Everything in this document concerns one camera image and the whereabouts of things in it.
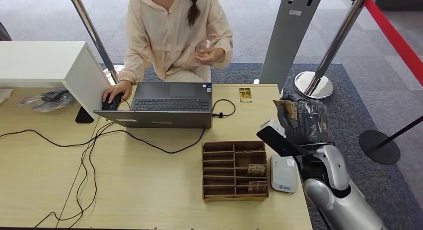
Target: woman's left hand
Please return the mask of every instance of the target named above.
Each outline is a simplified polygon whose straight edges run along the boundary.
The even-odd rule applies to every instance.
[[[204,65],[223,63],[225,59],[226,53],[222,48],[204,48],[200,49],[200,53],[196,54],[196,60]]]

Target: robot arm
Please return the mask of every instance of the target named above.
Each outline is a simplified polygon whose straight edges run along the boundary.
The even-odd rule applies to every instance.
[[[297,161],[305,195],[336,230],[387,230],[350,179],[341,151],[328,143],[323,104],[298,95],[284,100],[297,104],[297,126],[288,118],[288,112],[292,118],[292,109],[280,104],[279,121],[263,124],[257,136],[280,156]]]

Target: dark hair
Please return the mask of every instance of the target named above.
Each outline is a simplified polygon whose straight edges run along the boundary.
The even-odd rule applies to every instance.
[[[191,0],[191,1],[193,2],[193,5],[188,11],[188,21],[190,23],[190,26],[192,27],[194,26],[194,24],[196,23],[196,20],[200,16],[200,10],[198,9],[198,6],[197,6],[198,0]]]

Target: black cable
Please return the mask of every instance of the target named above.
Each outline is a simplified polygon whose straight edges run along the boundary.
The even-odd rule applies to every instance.
[[[227,99],[220,99],[220,100],[218,100],[218,101],[216,101],[215,103],[214,103],[214,105],[213,105],[213,108],[211,109],[212,110],[212,112],[213,112],[213,110],[214,110],[214,108],[216,107],[216,104],[217,103],[219,103],[219,102],[221,102],[221,101],[226,101],[226,102],[229,102],[230,104],[232,104],[232,106],[233,106],[233,111],[230,113],[230,114],[227,114],[227,115],[223,115],[223,113],[221,113],[220,112],[220,114],[214,114],[215,116],[219,116],[220,118],[222,118],[222,117],[228,117],[228,116],[231,116],[232,114],[234,114],[235,113],[235,111],[236,111],[236,107],[235,107],[235,105],[234,105],[234,103],[232,103],[232,101],[230,101],[230,100],[227,100]],[[94,201],[95,201],[95,198],[96,198],[96,196],[97,196],[97,181],[96,181],[96,171],[95,171],[95,167],[94,167],[94,165],[93,165],[93,163],[92,163],[92,161],[91,161],[91,155],[92,155],[92,152],[93,152],[93,150],[94,150],[94,147],[95,147],[95,143],[96,143],[96,141],[97,141],[97,139],[99,138],[99,137],[101,137],[101,136],[103,136],[103,135],[107,135],[107,134],[111,134],[111,133],[117,133],[117,132],[123,132],[123,133],[126,133],[126,134],[128,134],[131,138],[133,138],[133,139],[135,139],[135,140],[138,140],[138,141],[141,141],[141,142],[143,142],[143,143],[145,143],[145,144],[147,144],[147,145],[149,145],[149,146],[151,146],[151,147],[153,147],[153,148],[156,148],[156,149],[158,149],[158,150],[160,150],[160,151],[162,151],[162,152],[164,152],[164,153],[167,153],[167,154],[176,154],[176,153],[179,153],[179,152],[181,152],[181,151],[183,151],[183,150],[185,150],[185,149],[188,149],[188,148],[190,148],[190,147],[192,147],[192,146],[194,146],[194,145],[196,145],[200,140],[201,140],[201,138],[203,137],[203,135],[204,135],[204,132],[206,131],[206,129],[203,129],[203,131],[201,132],[201,134],[200,134],[200,137],[198,138],[198,140],[197,141],[195,141],[193,144],[191,144],[191,145],[189,145],[189,146],[186,146],[186,147],[184,147],[184,148],[182,148],[182,149],[180,149],[180,150],[177,150],[177,151],[174,151],[174,152],[170,152],[170,151],[167,151],[167,150],[164,150],[163,148],[161,148],[161,147],[158,147],[158,146],[155,146],[155,145],[153,145],[153,144],[150,144],[149,142],[147,142],[147,141],[145,141],[145,140],[143,140],[143,139],[140,139],[140,138],[137,138],[137,137],[135,137],[134,135],[132,135],[131,133],[129,133],[128,131],[125,131],[125,130],[114,130],[114,131],[109,131],[109,132],[105,132],[104,133],[104,131],[107,129],[107,128],[109,128],[111,125],[113,125],[114,123],[112,122],[112,123],[108,123],[108,124],[106,124],[106,125],[104,125],[104,126],[102,126],[100,129],[98,129],[98,131],[96,132],[96,134],[95,134],[95,136],[93,137],[93,138],[91,138],[90,140],[88,140],[87,142],[84,142],[84,143],[81,143],[81,144],[71,144],[71,145],[60,145],[60,144],[57,144],[57,143],[55,143],[55,142],[53,142],[53,141],[51,141],[51,140],[49,140],[49,139],[47,139],[46,137],[44,137],[42,134],[40,134],[39,132],[37,132],[37,131],[35,131],[35,130],[33,130],[33,129],[25,129],[25,130],[22,130],[22,131],[18,131],[18,132],[11,132],[11,133],[6,133],[6,134],[2,134],[2,135],[0,135],[0,138],[1,137],[4,137],[4,136],[8,136],[8,135],[13,135],[13,134],[21,134],[21,133],[24,133],[24,132],[33,132],[33,133],[35,133],[35,134],[37,134],[38,136],[40,136],[42,139],[44,139],[44,140],[46,140],[46,141],[48,141],[49,143],[51,143],[51,144],[53,144],[53,145],[55,145],[55,146],[58,146],[58,147],[61,147],[61,148],[68,148],[68,147],[77,147],[77,146],[83,146],[83,145],[86,145],[86,144],[88,144],[88,147],[82,152],[82,154],[81,154],[81,164],[82,164],[82,166],[83,166],[83,168],[84,168],[84,171],[85,171],[85,176],[84,176],[84,179],[81,181],[81,184],[78,186],[78,189],[77,189],[77,191],[76,191],[76,202],[77,202],[77,204],[78,204],[78,206],[79,206],[79,208],[80,208],[80,212],[79,213],[77,213],[77,214],[75,214],[74,216],[72,216],[72,217],[69,217],[69,218],[65,218],[65,219],[61,219],[61,218],[59,218],[58,216],[57,216],[57,214],[56,214],[56,212],[50,212],[47,216],[45,216],[37,225],[35,225],[35,227],[34,228],[36,228],[36,227],[38,227],[41,223],[43,223],[49,216],[51,216],[52,214],[54,215],[54,217],[58,220],[58,221],[67,221],[67,220],[70,220],[70,219],[73,219],[73,218],[75,218],[75,217],[77,217],[77,216],[79,216],[79,218],[69,227],[69,228],[72,228],[76,223],[78,223],[79,222],[79,220],[81,220],[81,218],[82,218],[82,216],[83,216],[83,214],[84,214],[84,212],[87,210],[87,209],[89,209],[91,206],[92,206],[92,204],[94,203]],[[79,197],[78,197],[78,195],[79,195],[79,191],[80,191],[80,188],[81,188],[81,186],[83,185],[83,183],[85,182],[85,180],[87,179],[87,177],[88,177],[88,170],[87,170],[87,168],[86,168],[86,166],[85,166],[85,164],[84,164],[84,158],[85,158],[85,155],[86,155],[86,153],[87,153],[87,151],[88,150],[90,150],[90,152],[89,152],[89,156],[88,156],[88,161],[90,162],[90,165],[91,165],[91,167],[93,168],[93,172],[94,172],[94,189],[95,189],[95,191],[94,191],[94,196],[93,196],[93,199],[92,199],[92,201],[91,201],[91,203],[86,207],[86,208],[82,208],[82,205],[80,204],[80,202],[79,202]]]
[[[325,216],[323,215],[323,212],[320,210],[320,208],[318,208],[318,207],[316,207],[316,208],[317,208],[317,211],[319,211],[320,217],[322,218],[323,222],[325,223],[326,228],[328,230],[331,230],[328,221],[326,220]]]
[[[131,109],[131,105],[128,103],[128,101],[126,101],[126,100],[123,100],[123,101],[125,101],[125,103],[128,105],[128,107],[129,107],[129,109]]]
[[[302,181],[303,180],[303,170],[301,168],[300,161],[298,160],[297,156],[292,156],[292,158],[294,158],[295,163],[297,164],[298,174],[300,175],[300,180]],[[315,206],[315,207],[317,208],[317,211],[319,212],[320,217],[322,218],[323,222],[325,223],[327,230],[331,230],[326,217],[323,215],[323,212],[317,206]]]
[[[230,114],[223,114],[222,112],[220,112],[219,114],[215,114],[215,113],[213,113],[213,110],[214,110],[214,108],[216,107],[216,104],[217,104],[217,103],[219,103],[219,102],[221,102],[221,101],[226,101],[226,102],[229,102],[229,103],[233,106],[233,111],[232,111],[232,113],[230,113]],[[219,118],[223,118],[223,117],[228,117],[228,116],[231,116],[232,114],[234,114],[234,113],[235,113],[235,111],[236,111],[236,107],[235,107],[235,104],[234,104],[232,101],[230,101],[230,100],[228,100],[228,99],[220,99],[220,100],[218,100],[218,101],[216,101],[216,102],[214,103],[213,108],[212,108],[211,110],[212,110],[212,111],[211,111],[211,116],[212,116],[212,117],[219,117]]]
[[[46,138],[46,137],[44,137],[42,134],[38,133],[37,131],[35,131],[35,130],[33,130],[33,129],[25,129],[25,130],[18,131],[18,132],[11,132],[11,133],[2,134],[2,135],[0,135],[0,138],[1,138],[1,137],[4,137],[4,136],[7,136],[7,135],[21,134],[21,133],[24,133],[24,132],[33,132],[33,133],[37,134],[38,136],[40,136],[41,138],[43,138],[44,140],[46,140],[47,142],[49,142],[49,143],[51,143],[51,144],[53,144],[53,145],[55,145],[55,146],[58,146],[58,147],[60,147],[60,148],[69,148],[69,147],[78,147],[78,146],[83,146],[83,145],[86,145],[86,144],[88,144],[89,142],[91,142],[91,141],[93,141],[93,140],[94,140],[94,138],[92,138],[92,139],[90,139],[90,140],[88,140],[87,142],[82,143],[82,144],[60,145],[60,144],[56,144],[56,143],[54,143],[53,141],[51,141],[51,140],[47,139],[47,138]]]
[[[96,133],[96,137],[94,137],[94,138],[92,138],[91,140],[96,140],[98,137],[97,137],[97,135],[98,135],[98,133],[101,131],[101,133],[103,132],[103,131],[105,131],[108,127],[110,127],[111,125],[113,125],[114,123],[108,123],[108,124],[106,124],[106,125],[104,125],[103,127],[101,127],[98,131],[97,131],[97,133]],[[81,164],[84,166],[84,169],[85,169],[85,177],[84,177],[84,180],[81,182],[81,185],[82,185],[82,183],[85,181],[85,179],[86,179],[86,177],[87,177],[87,175],[88,175],[88,172],[87,172],[87,169],[85,168],[85,165],[84,165],[84,163],[83,163],[83,158],[85,157],[85,154],[86,154],[86,152],[87,152],[87,150],[90,148],[90,147],[92,147],[92,146],[94,146],[94,143],[90,143],[90,145],[88,145],[88,147],[82,152],[82,155],[81,155]],[[47,216],[45,216],[45,218],[43,218],[37,225],[35,225],[35,227],[34,228],[36,228],[36,227],[38,227],[41,223],[43,223],[51,214],[53,214],[54,215],[54,217],[58,220],[58,221],[67,221],[67,220],[70,220],[70,219],[73,219],[73,218],[75,218],[75,217],[77,217],[78,215],[80,215],[81,214],[81,212],[79,212],[78,214],[76,214],[76,215],[74,215],[74,216],[72,216],[72,217],[69,217],[69,218],[65,218],[65,219],[61,219],[61,218],[59,218],[58,216],[57,216],[57,214],[56,214],[56,212],[50,212]]]

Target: card reader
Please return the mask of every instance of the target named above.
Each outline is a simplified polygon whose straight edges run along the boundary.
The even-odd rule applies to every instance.
[[[281,157],[273,154],[272,158],[272,188],[287,193],[297,191],[297,165],[293,157]]]

